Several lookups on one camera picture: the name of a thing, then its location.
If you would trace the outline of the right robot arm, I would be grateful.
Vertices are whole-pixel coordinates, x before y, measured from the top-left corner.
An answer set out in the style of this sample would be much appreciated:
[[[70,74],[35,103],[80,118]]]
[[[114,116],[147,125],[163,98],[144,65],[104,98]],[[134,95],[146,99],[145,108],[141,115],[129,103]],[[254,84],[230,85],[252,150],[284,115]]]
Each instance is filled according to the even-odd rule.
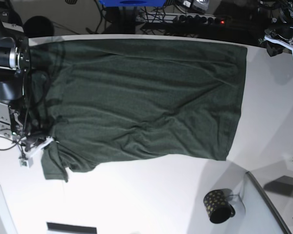
[[[33,157],[54,141],[48,124],[38,116],[38,106],[45,100],[50,79],[35,101],[34,73],[28,37],[20,26],[0,18],[0,138],[19,148],[19,163],[27,168],[33,165]]]

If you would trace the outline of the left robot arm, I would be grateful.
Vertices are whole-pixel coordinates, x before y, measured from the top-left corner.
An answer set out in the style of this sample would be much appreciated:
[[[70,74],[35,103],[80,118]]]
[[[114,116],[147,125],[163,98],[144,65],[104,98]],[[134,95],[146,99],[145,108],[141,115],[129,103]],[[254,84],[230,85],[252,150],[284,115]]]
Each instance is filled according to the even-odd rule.
[[[267,43],[266,50],[270,57],[282,54],[288,49],[293,57],[293,0],[259,0],[258,7],[271,13],[278,10],[278,16],[272,18],[272,24],[265,29],[263,41]]]

